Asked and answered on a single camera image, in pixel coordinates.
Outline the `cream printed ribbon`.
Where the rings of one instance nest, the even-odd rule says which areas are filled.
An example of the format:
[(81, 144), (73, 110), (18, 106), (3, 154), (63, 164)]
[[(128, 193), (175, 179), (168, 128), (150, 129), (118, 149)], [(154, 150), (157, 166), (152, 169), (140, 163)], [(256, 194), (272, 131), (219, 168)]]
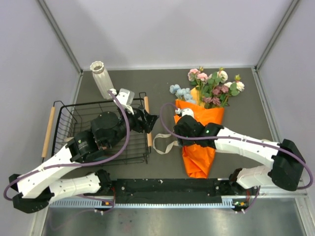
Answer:
[(156, 134), (153, 139), (153, 149), (160, 155), (168, 154), (172, 148), (179, 147), (177, 140), (171, 140), (171, 134)]

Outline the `orange paper flower bouquet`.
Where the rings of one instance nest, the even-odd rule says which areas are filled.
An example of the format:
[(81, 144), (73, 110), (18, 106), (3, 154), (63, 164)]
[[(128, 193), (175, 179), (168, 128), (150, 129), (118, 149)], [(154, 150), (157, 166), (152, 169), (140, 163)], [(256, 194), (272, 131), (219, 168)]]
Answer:
[[(228, 82), (228, 74), (221, 67), (219, 71), (207, 75), (203, 68), (188, 72), (188, 80), (193, 89), (171, 85), (170, 93), (176, 95), (175, 105), (183, 110), (192, 109), (195, 119), (202, 125), (221, 124), (224, 108), (229, 106), (229, 98), (243, 92), (245, 85), (237, 74), (233, 82)], [(201, 147), (193, 141), (182, 149), (186, 173), (192, 178), (207, 178), (216, 151), (211, 147)]]

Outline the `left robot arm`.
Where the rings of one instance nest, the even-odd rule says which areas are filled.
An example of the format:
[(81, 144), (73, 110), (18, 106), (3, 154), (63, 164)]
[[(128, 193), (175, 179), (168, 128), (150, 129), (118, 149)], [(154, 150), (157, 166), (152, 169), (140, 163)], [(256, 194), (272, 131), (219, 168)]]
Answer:
[(131, 131), (150, 133), (157, 115), (143, 107), (133, 113), (103, 112), (91, 120), (88, 130), (77, 133), (53, 157), (34, 170), (33, 175), (13, 174), (11, 188), (17, 191), (13, 207), (24, 213), (34, 213), (51, 203), (77, 195), (101, 196), (111, 191), (109, 173), (101, 169), (84, 177), (64, 179), (67, 173), (83, 164), (107, 160), (107, 151), (121, 140), (128, 140)]

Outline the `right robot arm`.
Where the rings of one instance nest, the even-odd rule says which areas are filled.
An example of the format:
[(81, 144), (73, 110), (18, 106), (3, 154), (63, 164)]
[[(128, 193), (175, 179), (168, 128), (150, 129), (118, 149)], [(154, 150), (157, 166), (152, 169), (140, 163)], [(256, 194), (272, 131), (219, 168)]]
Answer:
[(198, 145), (217, 152), (232, 153), (261, 165), (238, 168), (230, 176), (230, 190), (237, 195), (254, 186), (275, 186), (296, 191), (305, 160), (296, 144), (288, 139), (281, 143), (247, 137), (215, 123), (203, 125), (190, 115), (181, 117), (174, 132), (182, 146)]

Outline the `white ribbed ceramic vase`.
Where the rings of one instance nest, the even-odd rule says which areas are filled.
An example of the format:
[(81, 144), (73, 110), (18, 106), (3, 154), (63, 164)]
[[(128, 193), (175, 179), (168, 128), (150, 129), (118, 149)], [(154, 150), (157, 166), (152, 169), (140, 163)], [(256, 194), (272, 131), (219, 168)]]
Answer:
[(108, 71), (105, 69), (104, 63), (101, 61), (94, 61), (90, 65), (90, 70), (94, 81), (104, 99), (112, 99), (108, 90), (113, 89), (113, 83), (111, 81)]

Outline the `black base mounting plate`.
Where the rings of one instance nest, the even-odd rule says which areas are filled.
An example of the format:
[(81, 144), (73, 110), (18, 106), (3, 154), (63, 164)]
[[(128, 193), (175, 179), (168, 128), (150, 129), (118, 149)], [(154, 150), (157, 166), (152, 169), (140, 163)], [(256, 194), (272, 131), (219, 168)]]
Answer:
[(118, 204), (220, 203), (234, 195), (227, 180), (215, 178), (118, 179), (113, 187)]

